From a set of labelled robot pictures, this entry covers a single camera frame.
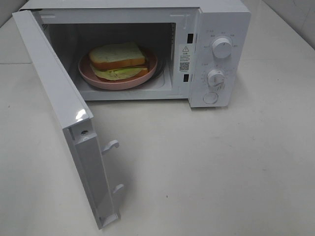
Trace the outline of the pink plate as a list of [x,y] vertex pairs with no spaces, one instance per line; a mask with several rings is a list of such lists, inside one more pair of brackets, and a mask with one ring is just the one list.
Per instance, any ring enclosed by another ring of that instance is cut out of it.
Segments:
[[158,66],[158,59],[152,51],[147,48],[141,50],[146,59],[143,65],[101,71],[92,66],[88,56],[83,56],[78,69],[83,79],[96,88],[106,90],[130,89],[152,78]]

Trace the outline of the glass microwave turntable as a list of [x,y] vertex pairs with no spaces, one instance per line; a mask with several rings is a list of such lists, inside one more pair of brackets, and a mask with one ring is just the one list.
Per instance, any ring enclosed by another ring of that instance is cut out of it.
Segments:
[[158,78],[164,71],[166,65],[166,59],[165,58],[160,58],[157,60],[157,68],[153,74],[153,76],[147,81],[147,82],[151,82],[153,80],[155,80],[156,78]]

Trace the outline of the lower white timer knob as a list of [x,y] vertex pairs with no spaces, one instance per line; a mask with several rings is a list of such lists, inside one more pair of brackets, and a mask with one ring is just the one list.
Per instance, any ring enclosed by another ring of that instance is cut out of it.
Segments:
[[221,86],[224,83],[225,76],[221,70],[214,69],[207,74],[208,85],[211,87]]

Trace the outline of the round white door button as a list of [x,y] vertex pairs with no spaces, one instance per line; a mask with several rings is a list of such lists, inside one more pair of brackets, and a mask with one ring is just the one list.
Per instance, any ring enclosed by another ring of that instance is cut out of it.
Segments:
[[206,104],[215,104],[218,101],[218,94],[216,92],[209,92],[203,96],[203,101]]

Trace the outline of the white warning label sticker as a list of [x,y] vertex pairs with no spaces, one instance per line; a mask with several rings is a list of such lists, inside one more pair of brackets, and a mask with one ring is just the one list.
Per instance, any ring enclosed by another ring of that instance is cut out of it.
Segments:
[[179,45],[179,65],[178,70],[181,73],[190,72],[192,62],[192,44],[180,44]]

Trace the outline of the white microwave oven body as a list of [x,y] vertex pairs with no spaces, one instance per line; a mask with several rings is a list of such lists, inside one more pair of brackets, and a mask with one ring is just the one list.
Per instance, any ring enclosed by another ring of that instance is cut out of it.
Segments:
[[[84,101],[187,99],[191,107],[228,105],[251,18],[239,0],[30,0],[23,10],[39,14]],[[232,40],[232,50],[219,59],[212,43],[222,36]],[[166,59],[158,78],[129,89],[106,90],[79,75],[78,62],[90,49],[130,41]],[[187,73],[178,70],[180,44],[192,44]],[[214,69],[225,76],[221,86],[208,85],[207,74]],[[204,103],[209,92],[218,94],[215,104]]]

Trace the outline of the white microwave door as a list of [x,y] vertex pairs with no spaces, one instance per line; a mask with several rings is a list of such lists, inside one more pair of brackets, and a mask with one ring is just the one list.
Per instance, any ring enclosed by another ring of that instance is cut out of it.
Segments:
[[100,146],[94,116],[51,46],[39,14],[23,10],[12,16],[62,128],[96,224],[102,229],[120,218],[124,185],[111,187],[105,168],[106,154],[118,148],[119,142]]

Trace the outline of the upper white power knob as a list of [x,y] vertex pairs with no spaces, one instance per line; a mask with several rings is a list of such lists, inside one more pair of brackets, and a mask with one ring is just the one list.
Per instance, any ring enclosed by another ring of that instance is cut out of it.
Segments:
[[232,50],[232,40],[227,36],[222,36],[212,43],[212,52],[216,58],[224,59],[230,56]]

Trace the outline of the sandwich with lettuce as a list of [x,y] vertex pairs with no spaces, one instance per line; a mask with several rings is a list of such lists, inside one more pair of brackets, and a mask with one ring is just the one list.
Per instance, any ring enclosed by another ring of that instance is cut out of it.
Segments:
[[149,72],[147,59],[134,42],[96,47],[88,56],[94,74],[101,79],[118,81]]

